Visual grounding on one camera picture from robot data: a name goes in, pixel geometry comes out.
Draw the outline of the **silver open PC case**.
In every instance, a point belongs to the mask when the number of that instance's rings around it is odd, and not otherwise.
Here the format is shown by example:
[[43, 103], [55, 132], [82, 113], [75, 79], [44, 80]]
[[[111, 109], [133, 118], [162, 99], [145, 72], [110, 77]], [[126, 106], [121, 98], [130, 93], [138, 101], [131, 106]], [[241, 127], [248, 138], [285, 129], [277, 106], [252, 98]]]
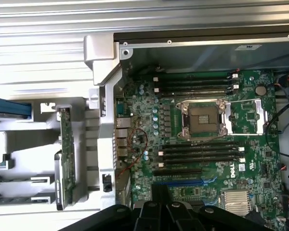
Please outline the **silver open PC case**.
[[[236, 51], [240, 45], [259, 44], [254, 51]], [[114, 99], [129, 78], [137, 75], [196, 73], [196, 72], [237, 72], [267, 71], [273, 76], [275, 90], [276, 114], [272, 116], [265, 129], [266, 135], [277, 135], [278, 142], [285, 133], [285, 128], [278, 125], [281, 118], [289, 114], [289, 36], [276, 39], [248, 39], [236, 41], [195, 41], [175, 42], [170, 39], [166, 44], [131, 44], [124, 42], [119, 47], [122, 75], [116, 78], [113, 86], [114, 97], [110, 106], [110, 119], [113, 122], [114, 176], [110, 204], [117, 202], [116, 171], [117, 154], [115, 142], [115, 108]], [[289, 231], [289, 192], [283, 181], [283, 173], [287, 170], [289, 154], [278, 154], [282, 167], [278, 169], [282, 180], [282, 188], [277, 192], [282, 197], [286, 218], [286, 231]]]

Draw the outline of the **CPU socket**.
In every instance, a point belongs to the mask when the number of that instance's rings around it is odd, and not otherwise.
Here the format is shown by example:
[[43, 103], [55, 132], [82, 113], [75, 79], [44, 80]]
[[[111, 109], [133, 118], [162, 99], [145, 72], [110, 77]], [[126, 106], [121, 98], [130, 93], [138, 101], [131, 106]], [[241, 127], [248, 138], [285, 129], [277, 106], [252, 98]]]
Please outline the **CPU socket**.
[[227, 102], [222, 99], [185, 100], [176, 105], [182, 114], [182, 132], [179, 137], [205, 141], [224, 137]]

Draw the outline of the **black expansion slot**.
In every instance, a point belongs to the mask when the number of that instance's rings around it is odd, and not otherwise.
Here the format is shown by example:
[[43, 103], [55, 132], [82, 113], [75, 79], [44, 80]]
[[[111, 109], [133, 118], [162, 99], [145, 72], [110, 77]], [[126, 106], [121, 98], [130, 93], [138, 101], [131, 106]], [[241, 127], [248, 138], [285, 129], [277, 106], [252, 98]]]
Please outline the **black expansion slot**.
[[179, 176], [179, 175], [191, 175], [191, 174], [201, 174], [202, 169], [164, 169], [164, 170], [154, 170], [154, 176]]

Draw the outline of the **thin metal locking lever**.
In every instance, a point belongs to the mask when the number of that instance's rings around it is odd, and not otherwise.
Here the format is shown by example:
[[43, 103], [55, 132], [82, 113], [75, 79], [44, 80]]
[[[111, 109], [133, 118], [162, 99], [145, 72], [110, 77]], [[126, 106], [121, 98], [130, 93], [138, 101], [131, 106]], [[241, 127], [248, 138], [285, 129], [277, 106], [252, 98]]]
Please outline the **thin metal locking lever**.
[[192, 142], [192, 146], [199, 146], [199, 145], [204, 145], [206, 143], [209, 143], [209, 142], [212, 142], [212, 141], [216, 141], [216, 140], [220, 140], [220, 139], [223, 139], [225, 138], [227, 135], [221, 135], [221, 136], [217, 136], [217, 137], [213, 137], [211, 139], [208, 139], [208, 140], [205, 140], [205, 141], [195, 141], [195, 142]]

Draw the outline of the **silver rear port block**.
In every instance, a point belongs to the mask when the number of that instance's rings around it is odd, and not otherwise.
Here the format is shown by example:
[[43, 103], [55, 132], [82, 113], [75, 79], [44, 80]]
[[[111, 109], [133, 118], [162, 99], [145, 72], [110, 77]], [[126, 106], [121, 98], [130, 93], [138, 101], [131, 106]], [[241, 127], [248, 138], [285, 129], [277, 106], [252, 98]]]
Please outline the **silver rear port block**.
[[119, 117], [116, 119], [116, 146], [117, 146], [117, 155], [118, 157], [127, 157], [128, 156], [128, 133], [129, 128], [131, 127], [131, 118], [130, 117]]

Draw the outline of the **black RAM slot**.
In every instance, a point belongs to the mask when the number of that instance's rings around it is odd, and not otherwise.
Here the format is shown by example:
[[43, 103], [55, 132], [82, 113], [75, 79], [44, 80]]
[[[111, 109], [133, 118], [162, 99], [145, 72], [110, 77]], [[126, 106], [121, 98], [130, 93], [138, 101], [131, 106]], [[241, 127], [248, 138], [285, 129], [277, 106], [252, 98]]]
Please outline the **black RAM slot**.
[[180, 81], [159, 81], [154, 82], [156, 87], [188, 87], [188, 86], [221, 86], [221, 85], [230, 85], [232, 84], [231, 80], [205, 80], [205, 81], [189, 81], [189, 80], [180, 80]]
[[211, 163], [211, 162], [227, 162], [227, 161], [239, 161], [239, 162], [246, 162], [246, 159], [235, 158], [233, 157], [216, 157], [216, 158], [198, 158], [198, 159], [179, 159], [179, 160], [165, 160], [163, 162], [158, 163], [159, 168], [163, 168], [166, 165], [178, 165], [178, 164], [188, 164], [188, 163]]
[[224, 95], [232, 95], [232, 90], [217, 90], [217, 91], [184, 91], [184, 92], [161, 92], [158, 96], [162, 98], [167, 97], [205, 97], [205, 96], [224, 96]]
[[216, 153], [216, 152], [244, 152], [244, 147], [204, 147], [204, 148], [181, 148], [181, 149], [164, 149], [158, 151], [158, 156], [167, 154], [201, 154], [201, 153]]
[[175, 92], [175, 91], [197, 91], [197, 90], [236, 90], [239, 89], [238, 84], [230, 85], [230, 86], [190, 86], [190, 87], [163, 87], [163, 88], [154, 88], [154, 93], [160, 92]]
[[161, 82], [163, 80], [230, 80], [237, 79], [238, 73], [228, 72], [196, 72], [196, 73], [173, 73], [173, 74], [161, 74], [153, 76], [154, 82]]
[[203, 154], [166, 154], [160, 156], [163, 160], [181, 160], [181, 159], [200, 159], [200, 158], [216, 158], [216, 157], [241, 157], [241, 153], [220, 152], [220, 153], [203, 153]]
[[161, 146], [162, 150], [167, 149], [178, 149], [178, 148], [194, 148], [194, 147], [209, 147], [209, 146], [240, 146], [241, 143], [237, 141], [217, 141], [207, 143], [195, 143], [195, 142], [184, 142], [178, 144], [164, 144]]

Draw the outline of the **green graphics card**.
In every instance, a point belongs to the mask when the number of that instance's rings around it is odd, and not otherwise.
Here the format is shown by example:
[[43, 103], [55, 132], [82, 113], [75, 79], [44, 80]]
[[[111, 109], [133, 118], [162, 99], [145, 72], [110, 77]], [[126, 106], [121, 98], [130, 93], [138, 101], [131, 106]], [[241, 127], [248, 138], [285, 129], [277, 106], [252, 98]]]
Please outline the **green graphics card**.
[[73, 190], [76, 186], [75, 150], [69, 107], [57, 110], [60, 120], [61, 149], [54, 155], [55, 202], [58, 211], [73, 204]]

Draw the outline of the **blue expansion slot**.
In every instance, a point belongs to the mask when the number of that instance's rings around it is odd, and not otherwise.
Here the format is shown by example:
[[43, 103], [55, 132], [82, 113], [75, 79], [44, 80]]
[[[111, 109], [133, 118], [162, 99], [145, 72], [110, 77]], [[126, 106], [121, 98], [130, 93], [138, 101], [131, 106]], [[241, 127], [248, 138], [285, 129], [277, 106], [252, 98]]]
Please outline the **blue expansion slot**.
[[155, 182], [156, 185], [167, 185], [168, 187], [185, 187], [185, 186], [203, 186], [208, 183], [215, 182], [217, 177], [208, 180], [175, 180], [175, 181], [159, 181]]

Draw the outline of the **silver corner clamp bracket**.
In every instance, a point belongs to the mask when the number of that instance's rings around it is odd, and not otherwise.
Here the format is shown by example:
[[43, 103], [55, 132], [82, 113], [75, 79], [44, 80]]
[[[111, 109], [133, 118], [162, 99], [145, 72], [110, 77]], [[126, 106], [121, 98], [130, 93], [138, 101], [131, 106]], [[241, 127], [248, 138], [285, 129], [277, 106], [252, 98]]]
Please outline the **silver corner clamp bracket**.
[[92, 70], [96, 86], [105, 85], [120, 69], [119, 43], [113, 33], [97, 33], [84, 37], [84, 63]]

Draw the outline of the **silver socket cover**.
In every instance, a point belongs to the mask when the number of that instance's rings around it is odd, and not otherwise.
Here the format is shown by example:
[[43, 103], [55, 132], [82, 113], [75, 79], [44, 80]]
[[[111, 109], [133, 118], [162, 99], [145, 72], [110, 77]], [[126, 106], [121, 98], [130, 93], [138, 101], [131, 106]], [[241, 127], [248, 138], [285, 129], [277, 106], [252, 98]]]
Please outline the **silver socket cover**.
[[267, 122], [268, 114], [260, 98], [225, 103], [222, 123], [227, 135], [260, 136], [264, 134], [264, 126]]

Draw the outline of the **green Dell motherboard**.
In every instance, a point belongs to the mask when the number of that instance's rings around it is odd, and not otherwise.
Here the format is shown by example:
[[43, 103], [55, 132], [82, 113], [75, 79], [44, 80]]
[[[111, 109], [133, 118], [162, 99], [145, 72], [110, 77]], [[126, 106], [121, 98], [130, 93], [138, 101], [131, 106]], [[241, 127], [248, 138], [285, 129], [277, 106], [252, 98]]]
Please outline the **green Dell motherboard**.
[[[249, 218], [274, 231], [286, 231], [286, 218], [282, 197], [278, 190], [282, 180], [278, 169], [282, 167], [277, 135], [266, 135], [265, 129], [272, 116], [276, 114], [273, 76], [267, 71], [237, 71], [239, 89], [232, 95], [205, 97], [167, 97], [154, 93], [155, 75], [137, 75], [129, 78], [114, 99], [115, 124], [119, 117], [130, 117], [131, 127], [128, 133], [128, 156], [118, 157], [116, 171], [117, 202], [134, 205], [139, 201], [151, 200], [151, 186], [159, 181], [175, 180], [217, 180], [203, 186], [168, 187], [172, 200], [186, 202], [194, 210], [203, 205], [212, 205], [222, 209], [223, 192], [227, 190], [247, 190], [250, 209], [230, 211]], [[257, 96], [256, 86], [266, 86], [267, 94]], [[211, 163], [188, 163], [158, 167], [163, 162], [158, 151], [164, 144], [195, 142], [178, 136], [182, 132], [182, 114], [176, 105], [185, 100], [222, 99], [226, 102], [260, 98], [268, 114], [264, 134], [260, 136], [232, 136], [217, 141], [237, 141], [244, 147], [241, 153], [246, 162], [227, 161]], [[164, 169], [202, 169], [201, 174], [179, 176], [154, 176], [154, 170]]]

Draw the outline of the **black case latch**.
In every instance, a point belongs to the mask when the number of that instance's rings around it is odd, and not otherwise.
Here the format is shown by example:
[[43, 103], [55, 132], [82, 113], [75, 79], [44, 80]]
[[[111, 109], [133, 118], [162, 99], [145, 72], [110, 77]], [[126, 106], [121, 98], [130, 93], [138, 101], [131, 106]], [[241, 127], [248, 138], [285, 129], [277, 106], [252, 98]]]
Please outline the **black case latch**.
[[112, 191], [112, 178], [110, 174], [102, 175], [102, 183], [103, 183], [103, 192], [111, 192]]

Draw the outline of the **white parts rack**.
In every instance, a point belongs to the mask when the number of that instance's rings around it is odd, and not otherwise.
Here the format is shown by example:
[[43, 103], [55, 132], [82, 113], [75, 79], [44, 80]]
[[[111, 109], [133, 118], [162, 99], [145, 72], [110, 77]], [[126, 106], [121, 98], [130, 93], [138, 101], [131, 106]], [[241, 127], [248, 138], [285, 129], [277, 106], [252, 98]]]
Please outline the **white parts rack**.
[[70, 107], [76, 186], [67, 211], [98, 208], [99, 112], [83, 98], [33, 101], [31, 119], [0, 118], [0, 215], [55, 211], [55, 155], [61, 148], [56, 106]]

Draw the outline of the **silver finned heat sink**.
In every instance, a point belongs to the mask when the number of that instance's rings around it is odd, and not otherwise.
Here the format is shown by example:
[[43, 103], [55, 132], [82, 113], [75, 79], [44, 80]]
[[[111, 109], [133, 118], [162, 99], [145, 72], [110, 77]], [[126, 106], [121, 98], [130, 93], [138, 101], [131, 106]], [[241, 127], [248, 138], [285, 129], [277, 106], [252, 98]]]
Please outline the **silver finned heat sink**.
[[223, 192], [224, 206], [227, 211], [247, 211], [250, 209], [247, 190], [227, 190]]

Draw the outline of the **white label sticker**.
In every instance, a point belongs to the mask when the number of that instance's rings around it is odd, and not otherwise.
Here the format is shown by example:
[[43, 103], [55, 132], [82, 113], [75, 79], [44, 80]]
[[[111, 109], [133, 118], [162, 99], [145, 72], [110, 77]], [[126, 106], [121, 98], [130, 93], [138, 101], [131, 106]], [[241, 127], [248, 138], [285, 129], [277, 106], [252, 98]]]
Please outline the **white label sticker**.
[[240, 45], [235, 50], [236, 51], [254, 51], [260, 48], [262, 45], [259, 44], [250, 44], [250, 45]]

